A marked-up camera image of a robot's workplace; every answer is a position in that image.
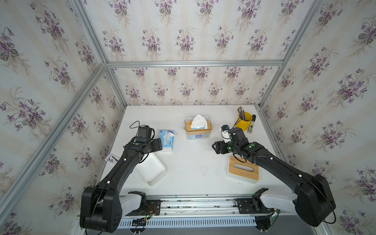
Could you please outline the white bamboo-lid tissue box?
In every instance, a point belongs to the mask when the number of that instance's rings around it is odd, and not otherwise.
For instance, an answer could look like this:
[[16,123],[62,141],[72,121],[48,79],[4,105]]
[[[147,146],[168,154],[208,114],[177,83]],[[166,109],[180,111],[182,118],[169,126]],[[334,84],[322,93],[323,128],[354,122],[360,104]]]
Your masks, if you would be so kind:
[[231,155],[228,161],[226,175],[230,178],[255,184],[259,181],[259,167],[249,161],[240,162]]

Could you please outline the white plastic box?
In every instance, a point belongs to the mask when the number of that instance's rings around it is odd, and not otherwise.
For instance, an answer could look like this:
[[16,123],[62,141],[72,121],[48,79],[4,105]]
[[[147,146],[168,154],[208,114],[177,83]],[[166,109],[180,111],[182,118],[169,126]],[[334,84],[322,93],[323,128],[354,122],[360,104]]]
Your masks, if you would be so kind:
[[137,164],[136,169],[149,186],[154,186],[167,174],[166,167],[154,153],[150,153],[144,162]]

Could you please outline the clear plastic tissue box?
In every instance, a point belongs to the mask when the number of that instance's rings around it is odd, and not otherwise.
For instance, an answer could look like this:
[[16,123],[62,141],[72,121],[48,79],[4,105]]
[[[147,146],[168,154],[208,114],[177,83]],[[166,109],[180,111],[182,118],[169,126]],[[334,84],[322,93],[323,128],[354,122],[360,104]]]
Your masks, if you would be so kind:
[[188,117],[185,119],[185,126],[184,130],[186,131],[186,138],[188,140],[196,140],[196,139],[207,139],[211,135],[212,131],[212,123],[211,119],[208,116],[203,117],[208,125],[208,128],[201,128],[201,129],[192,129],[191,124],[194,120],[193,117]]

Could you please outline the blue tissue paper pack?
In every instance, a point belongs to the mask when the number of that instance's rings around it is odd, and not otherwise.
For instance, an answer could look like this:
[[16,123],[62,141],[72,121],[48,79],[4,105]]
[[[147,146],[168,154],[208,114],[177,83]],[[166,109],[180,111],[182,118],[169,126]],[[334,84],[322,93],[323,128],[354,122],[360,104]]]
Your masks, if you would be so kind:
[[208,129],[208,122],[203,116],[197,115],[192,120],[191,129]]

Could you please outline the bamboo tissue box lid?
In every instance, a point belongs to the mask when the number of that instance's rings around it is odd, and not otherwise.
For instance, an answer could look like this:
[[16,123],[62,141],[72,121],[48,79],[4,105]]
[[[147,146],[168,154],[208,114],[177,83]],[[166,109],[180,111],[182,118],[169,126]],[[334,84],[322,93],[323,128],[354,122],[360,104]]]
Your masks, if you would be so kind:
[[208,129],[196,129],[192,130],[191,129],[191,123],[192,119],[186,119],[185,120],[185,127],[184,130],[186,131],[187,135],[205,135],[205,134],[210,134],[212,131],[212,123],[209,119],[207,119],[208,122]]

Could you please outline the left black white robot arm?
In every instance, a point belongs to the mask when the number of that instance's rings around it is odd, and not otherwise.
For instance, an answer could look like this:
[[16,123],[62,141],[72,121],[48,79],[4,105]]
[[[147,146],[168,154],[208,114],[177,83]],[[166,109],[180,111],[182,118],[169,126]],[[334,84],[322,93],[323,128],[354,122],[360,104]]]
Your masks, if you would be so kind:
[[125,215],[120,202],[120,190],[135,166],[144,156],[163,149],[161,139],[154,138],[155,130],[148,125],[123,148],[121,158],[111,171],[94,187],[87,187],[81,197],[80,227],[99,232],[114,232]]

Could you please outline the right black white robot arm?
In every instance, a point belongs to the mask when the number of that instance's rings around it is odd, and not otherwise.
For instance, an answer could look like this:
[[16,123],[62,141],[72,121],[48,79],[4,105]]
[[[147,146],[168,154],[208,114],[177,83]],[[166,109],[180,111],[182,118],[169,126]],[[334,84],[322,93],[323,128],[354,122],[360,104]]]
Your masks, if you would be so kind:
[[226,133],[227,138],[212,145],[216,154],[239,156],[243,163],[248,161],[267,170],[291,189],[289,193],[277,193],[268,188],[258,190],[251,199],[253,212],[267,213],[279,209],[298,215],[313,227],[318,227],[334,212],[335,201],[325,177],[312,176],[290,166],[258,142],[250,143],[238,127],[228,129]]

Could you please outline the yellow pen cup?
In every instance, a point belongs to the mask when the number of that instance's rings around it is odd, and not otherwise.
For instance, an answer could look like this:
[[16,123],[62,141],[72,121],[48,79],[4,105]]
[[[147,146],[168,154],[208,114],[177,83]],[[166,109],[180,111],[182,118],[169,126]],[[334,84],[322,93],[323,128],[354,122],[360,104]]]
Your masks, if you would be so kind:
[[245,132],[251,126],[251,122],[252,122],[253,117],[248,112],[245,112],[244,114],[245,114],[245,120],[239,119],[236,122],[235,127],[238,127]]

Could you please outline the black marker pen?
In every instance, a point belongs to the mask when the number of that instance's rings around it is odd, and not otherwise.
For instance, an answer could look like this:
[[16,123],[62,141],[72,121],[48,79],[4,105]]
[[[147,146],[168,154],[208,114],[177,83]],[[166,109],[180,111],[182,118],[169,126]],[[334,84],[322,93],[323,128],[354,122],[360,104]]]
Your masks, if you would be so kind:
[[250,125],[248,127],[248,133],[249,134],[253,133],[253,128],[254,128],[254,124],[255,124],[256,118],[257,118],[256,115],[252,115],[252,120],[251,120]]

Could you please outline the pencils in cup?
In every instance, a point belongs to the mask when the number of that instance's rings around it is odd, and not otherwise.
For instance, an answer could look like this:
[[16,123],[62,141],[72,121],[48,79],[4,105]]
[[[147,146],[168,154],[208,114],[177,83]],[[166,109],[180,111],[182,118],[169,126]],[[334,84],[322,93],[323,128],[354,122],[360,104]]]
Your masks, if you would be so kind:
[[239,106],[237,111],[238,111],[238,114],[239,114],[239,118],[243,121],[246,121],[244,109],[241,106]]

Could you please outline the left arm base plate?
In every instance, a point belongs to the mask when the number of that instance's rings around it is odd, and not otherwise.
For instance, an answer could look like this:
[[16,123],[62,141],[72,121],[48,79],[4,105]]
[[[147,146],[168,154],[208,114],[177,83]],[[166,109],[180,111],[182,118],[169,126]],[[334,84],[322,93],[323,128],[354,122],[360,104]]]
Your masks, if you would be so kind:
[[145,205],[141,205],[139,209],[129,212],[125,216],[160,215],[161,202],[161,200],[147,200]]

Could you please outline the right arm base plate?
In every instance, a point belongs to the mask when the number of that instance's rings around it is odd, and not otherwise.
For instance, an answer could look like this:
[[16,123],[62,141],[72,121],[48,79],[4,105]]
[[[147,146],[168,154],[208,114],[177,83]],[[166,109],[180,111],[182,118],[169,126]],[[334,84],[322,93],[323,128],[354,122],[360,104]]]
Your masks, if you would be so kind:
[[273,214],[275,211],[267,208],[260,199],[256,198],[238,198],[235,200],[235,206],[240,214]]

